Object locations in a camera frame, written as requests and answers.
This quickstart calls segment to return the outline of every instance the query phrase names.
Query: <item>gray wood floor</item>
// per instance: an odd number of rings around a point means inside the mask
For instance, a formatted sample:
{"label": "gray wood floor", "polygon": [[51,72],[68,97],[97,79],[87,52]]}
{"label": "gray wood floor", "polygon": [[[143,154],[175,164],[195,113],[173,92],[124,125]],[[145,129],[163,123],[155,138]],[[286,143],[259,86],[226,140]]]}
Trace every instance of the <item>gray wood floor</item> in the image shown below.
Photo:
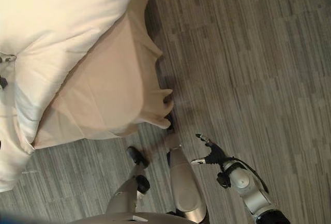
{"label": "gray wood floor", "polygon": [[[204,132],[257,169],[292,223],[331,223],[331,0],[151,0],[147,26],[164,51],[158,71],[174,89],[177,131],[189,159]],[[37,151],[0,209],[68,222],[103,213],[133,163],[152,161],[139,210],[173,209],[164,138],[142,125],[126,139],[83,140]],[[195,167],[212,223],[250,223],[217,167]]]}

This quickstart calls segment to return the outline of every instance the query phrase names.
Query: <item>black foot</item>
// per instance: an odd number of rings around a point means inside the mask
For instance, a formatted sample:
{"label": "black foot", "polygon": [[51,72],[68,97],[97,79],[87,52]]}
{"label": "black foot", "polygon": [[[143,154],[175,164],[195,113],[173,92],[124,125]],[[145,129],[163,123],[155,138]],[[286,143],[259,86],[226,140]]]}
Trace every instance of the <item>black foot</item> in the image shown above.
{"label": "black foot", "polygon": [[145,169],[148,167],[149,162],[135,147],[129,146],[126,149],[126,153],[132,158],[135,164],[139,165],[140,163],[143,163]]}
{"label": "black foot", "polygon": [[175,128],[174,128],[174,118],[172,117],[171,113],[168,114],[166,117],[166,119],[169,120],[169,122],[171,123],[170,127],[167,128],[168,132],[174,132]]}
{"label": "black foot", "polygon": [[143,175],[139,175],[136,177],[136,181],[138,184],[138,191],[141,194],[146,194],[151,187],[147,178],[145,178]]}

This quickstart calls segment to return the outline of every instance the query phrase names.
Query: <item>white duvet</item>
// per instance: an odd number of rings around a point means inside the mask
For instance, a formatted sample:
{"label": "white duvet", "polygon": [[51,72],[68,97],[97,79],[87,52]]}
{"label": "white duvet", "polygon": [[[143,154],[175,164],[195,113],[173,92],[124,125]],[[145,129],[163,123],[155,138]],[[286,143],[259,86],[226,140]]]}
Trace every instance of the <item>white duvet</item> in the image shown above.
{"label": "white duvet", "polygon": [[68,72],[125,12],[130,0],[0,0],[0,191],[12,189],[44,110]]}

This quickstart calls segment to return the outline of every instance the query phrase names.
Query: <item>silver metal leg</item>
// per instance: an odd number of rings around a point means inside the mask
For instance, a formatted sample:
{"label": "silver metal leg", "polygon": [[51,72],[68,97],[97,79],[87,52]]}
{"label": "silver metal leg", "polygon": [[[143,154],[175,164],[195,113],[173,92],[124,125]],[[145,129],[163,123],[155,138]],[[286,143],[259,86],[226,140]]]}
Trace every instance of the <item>silver metal leg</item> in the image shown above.
{"label": "silver metal leg", "polygon": [[200,223],[208,214],[206,203],[175,134],[168,137],[167,147],[170,149],[170,179],[176,209],[186,219]]}
{"label": "silver metal leg", "polygon": [[136,177],[145,176],[143,165],[136,165],[126,180],[111,198],[106,214],[115,213],[134,213],[137,207],[137,189],[138,183]]}

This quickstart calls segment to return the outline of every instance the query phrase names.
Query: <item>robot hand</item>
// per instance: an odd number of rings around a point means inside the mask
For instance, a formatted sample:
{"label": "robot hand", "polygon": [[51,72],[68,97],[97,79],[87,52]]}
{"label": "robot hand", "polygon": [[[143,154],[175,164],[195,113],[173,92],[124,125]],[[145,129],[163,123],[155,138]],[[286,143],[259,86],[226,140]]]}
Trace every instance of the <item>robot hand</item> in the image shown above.
{"label": "robot hand", "polygon": [[288,224],[284,214],[276,208],[269,196],[269,190],[256,171],[242,160],[228,157],[225,152],[208,137],[196,136],[208,146],[211,153],[191,161],[192,165],[218,164],[221,172],[217,182],[223,188],[233,188],[239,193],[247,210],[256,224]]}

